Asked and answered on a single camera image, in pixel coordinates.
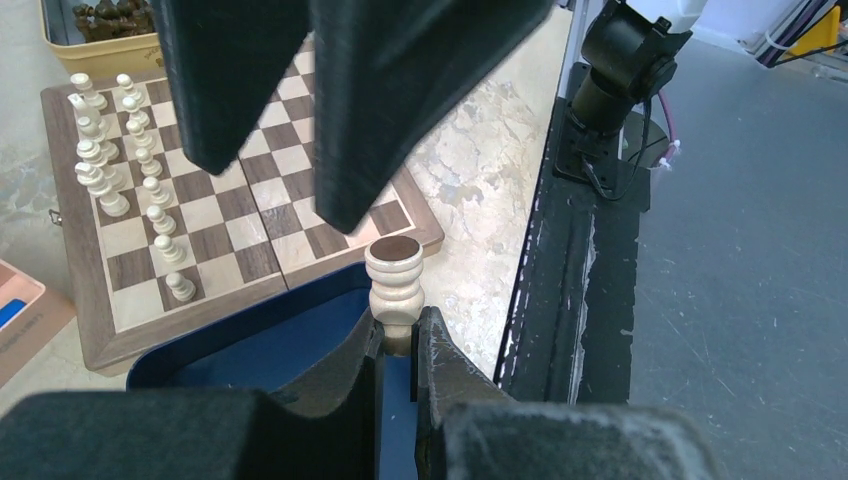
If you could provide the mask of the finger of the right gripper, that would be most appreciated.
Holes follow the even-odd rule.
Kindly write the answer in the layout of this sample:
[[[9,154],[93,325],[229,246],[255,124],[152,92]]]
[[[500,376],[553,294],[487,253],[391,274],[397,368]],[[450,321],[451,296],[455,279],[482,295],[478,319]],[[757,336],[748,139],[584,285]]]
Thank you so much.
[[[549,1],[314,1],[315,209],[360,224],[416,145],[550,15]]]
[[[306,1],[155,1],[187,159],[227,170],[310,30]]]

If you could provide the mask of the light chess piece twelfth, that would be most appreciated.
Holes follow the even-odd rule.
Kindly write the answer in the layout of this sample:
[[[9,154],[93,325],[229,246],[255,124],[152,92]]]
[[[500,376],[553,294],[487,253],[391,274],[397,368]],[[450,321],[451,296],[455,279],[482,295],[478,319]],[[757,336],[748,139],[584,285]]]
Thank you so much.
[[[86,162],[78,162],[74,170],[77,181],[98,200],[106,215],[117,218],[129,211],[129,201],[115,189],[101,168]]]

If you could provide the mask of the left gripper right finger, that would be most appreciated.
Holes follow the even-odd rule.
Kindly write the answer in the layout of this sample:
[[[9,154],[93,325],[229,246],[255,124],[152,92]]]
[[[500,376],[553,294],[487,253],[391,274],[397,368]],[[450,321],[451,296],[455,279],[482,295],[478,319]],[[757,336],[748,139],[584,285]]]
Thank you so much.
[[[695,426],[668,409],[519,402],[452,340],[436,307],[417,323],[421,479],[713,479]]]

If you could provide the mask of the light chess piece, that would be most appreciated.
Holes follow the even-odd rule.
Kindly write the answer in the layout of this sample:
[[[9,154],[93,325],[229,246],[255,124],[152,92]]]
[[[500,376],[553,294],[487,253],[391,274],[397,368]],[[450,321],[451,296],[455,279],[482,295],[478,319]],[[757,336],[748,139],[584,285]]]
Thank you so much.
[[[138,148],[153,149],[156,145],[155,138],[136,120],[128,120],[126,128]]]
[[[125,73],[116,76],[118,86],[123,90],[124,96],[134,99],[138,104],[145,100],[144,94],[137,88],[132,78]]]
[[[147,128],[150,125],[150,117],[142,109],[141,103],[132,96],[125,96],[122,99],[122,105],[125,111],[129,114],[129,119],[138,123],[142,128]]]
[[[136,160],[139,163],[140,171],[145,177],[157,178],[163,172],[161,163],[154,158],[148,148],[137,148],[135,150],[135,155]]]
[[[88,139],[80,140],[76,146],[76,153],[84,162],[100,168],[116,190],[122,190],[125,187],[126,178],[108,162],[97,142]]]
[[[146,209],[146,215],[158,235],[171,236],[176,231],[176,221],[162,207],[151,205]]]
[[[67,99],[74,108],[78,118],[87,117],[92,121],[93,124],[98,126],[103,133],[106,133],[108,131],[109,122],[107,121],[107,119],[104,118],[95,107],[90,106],[84,100],[82,95],[78,93],[72,93],[67,96]]]
[[[98,122],[87,116],[79,117],[76,126],[81,139],[91,140],[98,144],[108,161],[114,161],[119,156],[118,147],[106,137]]]
[[[171,205],[173,195],[162,186],[157,178],[151,176],[145,177],[142,186],[148,192],[153,205],[162,208],[167,208]]]
[[[71,74],[70,82],[89,107],[102,111],[108,106],[106,98],[94,89],[93,81],[88,74],[81,72]]]

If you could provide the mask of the light chess piece eleventh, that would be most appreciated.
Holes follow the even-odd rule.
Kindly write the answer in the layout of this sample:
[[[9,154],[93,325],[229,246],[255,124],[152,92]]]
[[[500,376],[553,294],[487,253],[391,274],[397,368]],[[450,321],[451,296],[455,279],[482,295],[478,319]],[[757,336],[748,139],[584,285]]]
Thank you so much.
[[[409,236],[376,240],[365,250],[366,273],[371,279],[369,309],[384,331],[389,355],[411,355],[413,326],[425,302],[420,283],[423,247]]]

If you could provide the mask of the light chess piece fourteenth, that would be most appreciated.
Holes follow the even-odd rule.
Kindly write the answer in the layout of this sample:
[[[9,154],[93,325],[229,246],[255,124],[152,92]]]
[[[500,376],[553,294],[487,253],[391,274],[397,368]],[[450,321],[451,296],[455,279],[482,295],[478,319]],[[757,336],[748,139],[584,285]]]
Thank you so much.
[[[171,295],[179,302],[188,302],[196,294],[195,284],[182,273],[173,272],[165,277],[165,284]]]

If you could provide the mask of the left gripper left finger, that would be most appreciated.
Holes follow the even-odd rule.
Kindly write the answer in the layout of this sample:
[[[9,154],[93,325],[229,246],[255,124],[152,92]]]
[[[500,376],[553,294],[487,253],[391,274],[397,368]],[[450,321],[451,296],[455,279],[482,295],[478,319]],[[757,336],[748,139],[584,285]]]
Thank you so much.
[[[374,479],[383,330],[284,387],[47,392],[1,421],[5,479]]]

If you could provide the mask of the light chess piece thirteenth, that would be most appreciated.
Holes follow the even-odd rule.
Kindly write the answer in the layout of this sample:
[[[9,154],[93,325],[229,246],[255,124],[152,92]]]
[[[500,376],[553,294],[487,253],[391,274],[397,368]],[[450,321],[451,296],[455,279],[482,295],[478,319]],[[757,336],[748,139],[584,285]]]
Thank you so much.
[[[154,239],[154,246],[169,264],[180,264],[186,258],[186,251],[169,235],[157,235]]]

